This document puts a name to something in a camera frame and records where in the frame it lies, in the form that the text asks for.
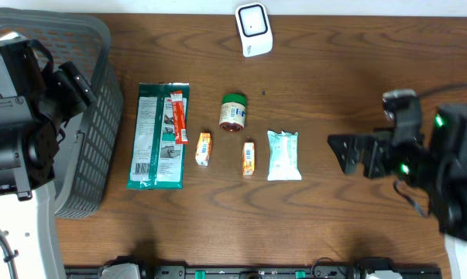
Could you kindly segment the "mint green wipes packet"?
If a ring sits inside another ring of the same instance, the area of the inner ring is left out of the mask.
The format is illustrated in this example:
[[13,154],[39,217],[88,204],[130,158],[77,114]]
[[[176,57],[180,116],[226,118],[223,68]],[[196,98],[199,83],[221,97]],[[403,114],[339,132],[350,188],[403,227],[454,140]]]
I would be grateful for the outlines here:
[[267,131],[270,146],[268,181],[301,181],[298,169],[297,147],[298,132]]

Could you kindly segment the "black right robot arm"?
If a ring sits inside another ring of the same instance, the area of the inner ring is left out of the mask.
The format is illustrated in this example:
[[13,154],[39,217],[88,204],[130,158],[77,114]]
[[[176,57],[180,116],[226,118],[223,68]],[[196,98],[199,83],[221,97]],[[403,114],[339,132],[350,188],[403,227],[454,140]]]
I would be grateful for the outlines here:
[[383,107],[393,127],[330,135],[328,145],[345,174],[363,164],[368,179],[394,176],[395,187],[405,183],[424,191],[426,210],[411,196],[402,196],[422,217],[433,215],[438,220],[452,276],[467,278],[467,104],[438,107],[428,145],[417,99],[388,101]]

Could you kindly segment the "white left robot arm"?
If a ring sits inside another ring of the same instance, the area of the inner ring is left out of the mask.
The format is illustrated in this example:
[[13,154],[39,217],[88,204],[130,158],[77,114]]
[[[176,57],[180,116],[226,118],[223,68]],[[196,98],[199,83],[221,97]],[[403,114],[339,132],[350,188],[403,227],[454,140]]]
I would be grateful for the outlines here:
[[96,97],[38,40],[0,38],[0,278],[64,278],[55,225],[54,159],[62,124]]

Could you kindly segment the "green lidded small jar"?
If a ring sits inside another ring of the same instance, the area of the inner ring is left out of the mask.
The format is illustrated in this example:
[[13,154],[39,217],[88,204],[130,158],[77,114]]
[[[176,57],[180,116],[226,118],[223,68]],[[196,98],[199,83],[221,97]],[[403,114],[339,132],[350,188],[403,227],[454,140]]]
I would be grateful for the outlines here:
[[247,99],[240,94],[227,94],[222,99],[219,126],[229,132],[238,132],[246,125]]

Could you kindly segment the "orange tissue pack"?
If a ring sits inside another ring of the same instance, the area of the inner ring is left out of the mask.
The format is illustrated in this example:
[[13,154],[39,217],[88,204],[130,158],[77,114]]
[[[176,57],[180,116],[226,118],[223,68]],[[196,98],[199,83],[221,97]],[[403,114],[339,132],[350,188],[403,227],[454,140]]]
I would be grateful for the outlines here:
[[242,150],[242,175],[251,176],[255,171],[255,144],[244,143]]
[[208,166],[211,155],[212,138],[210,133],[201,133],[197,142],[195,160],[199,166]]

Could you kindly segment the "red and white package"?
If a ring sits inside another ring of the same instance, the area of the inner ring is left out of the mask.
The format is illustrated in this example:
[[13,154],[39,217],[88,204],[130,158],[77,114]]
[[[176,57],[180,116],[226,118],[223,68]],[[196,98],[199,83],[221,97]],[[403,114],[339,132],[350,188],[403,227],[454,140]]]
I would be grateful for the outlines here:
[[170,97],[173,109],[175,142],[176,144],[188,144],[183,92],[181,90],[173,91],[170,93]]

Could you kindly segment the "dark green package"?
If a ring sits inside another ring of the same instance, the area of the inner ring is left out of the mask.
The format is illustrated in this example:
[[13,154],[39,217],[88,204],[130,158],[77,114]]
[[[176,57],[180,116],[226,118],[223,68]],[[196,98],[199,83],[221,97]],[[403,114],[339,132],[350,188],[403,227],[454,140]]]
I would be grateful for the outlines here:
[[183,93],[188,110],[188,83],[139,85],[136,128],[127,188],[130,190],[180,190],[184,179],[185,145],[175,141],[170,94]]

